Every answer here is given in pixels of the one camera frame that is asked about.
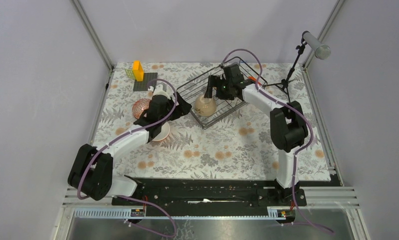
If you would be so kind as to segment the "pink patterned bowl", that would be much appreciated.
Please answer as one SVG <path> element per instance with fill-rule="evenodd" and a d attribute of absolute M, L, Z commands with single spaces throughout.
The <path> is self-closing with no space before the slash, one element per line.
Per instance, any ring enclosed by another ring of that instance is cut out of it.
<path fill-rule="evenodd" d="M 141 98 L 132 106 L 132 115 L 135 119 L 139 119 L 141 114 L 149 108 L 151 100 L 148 98 Z"/>

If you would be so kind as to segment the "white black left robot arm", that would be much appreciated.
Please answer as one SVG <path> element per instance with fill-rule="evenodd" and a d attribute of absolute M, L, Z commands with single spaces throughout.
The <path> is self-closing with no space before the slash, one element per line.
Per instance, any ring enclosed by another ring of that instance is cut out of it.
<path fill-rule="evenodd" d="M 162 94 L 153 96 L 149 106 L 124 133 L 101 148 L 90 144 L 79 148 L 67 178 L 68 185 L 77 190 L 80 200 L 123 196 L 128 204 L 138 205 L 143 198 L 142 191 L 134 179 L 114 175 L 114 161 L 151 142 L 162 132 L 165 123 L 187 115 L 191 109 L 192 105 L 178 93 L 175 99 Z"/>

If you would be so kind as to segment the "beige ceramic bowl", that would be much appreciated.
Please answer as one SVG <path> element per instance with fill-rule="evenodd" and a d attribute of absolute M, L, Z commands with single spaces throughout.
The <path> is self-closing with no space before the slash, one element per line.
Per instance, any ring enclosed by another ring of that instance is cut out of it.
<path fill-rule="evenodd" d="M 209 117 L 216 112 L 217 103 L 213 98 L 205 98 L 204 95 L 200 95 L 195 100 L 194 110 L 200 116 Z"/>

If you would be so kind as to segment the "orange bowl front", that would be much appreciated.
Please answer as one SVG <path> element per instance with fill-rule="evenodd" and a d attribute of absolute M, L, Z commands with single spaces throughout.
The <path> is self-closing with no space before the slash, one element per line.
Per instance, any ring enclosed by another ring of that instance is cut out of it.
<path fill-rule="evenodd" d="M 171 130 L 170 124 L 168 122 L 166 122 L 165 124 L 163 124 L 161 126 L 161 132 L 155 138 L 153 138 L 152 141 L 159 142 L 159 141 L 164 140 L 170 134 L 170 130 Z"/>

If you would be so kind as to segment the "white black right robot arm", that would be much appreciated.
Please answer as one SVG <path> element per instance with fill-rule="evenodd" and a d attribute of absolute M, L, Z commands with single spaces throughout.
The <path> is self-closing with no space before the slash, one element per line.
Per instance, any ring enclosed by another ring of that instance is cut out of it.
<path fill-rule="evenodd" d="M 290 189 L 298 183 L 297 155 L 305 148 L 305 139 L 312 130 L 297 101 L 286 102 L 265 91 L 259 79 L 246 78 L 239 64 L 221 66 L 221 75 L 209 75 L 204 97 L 220 100 L 236 98 L 249 103 L 269 117 L 270 138 L 278 149 L 279 170 L 276 182 L 281 187 L 274 192 L 277 204 L 287 206 L 294 200 Z"/>

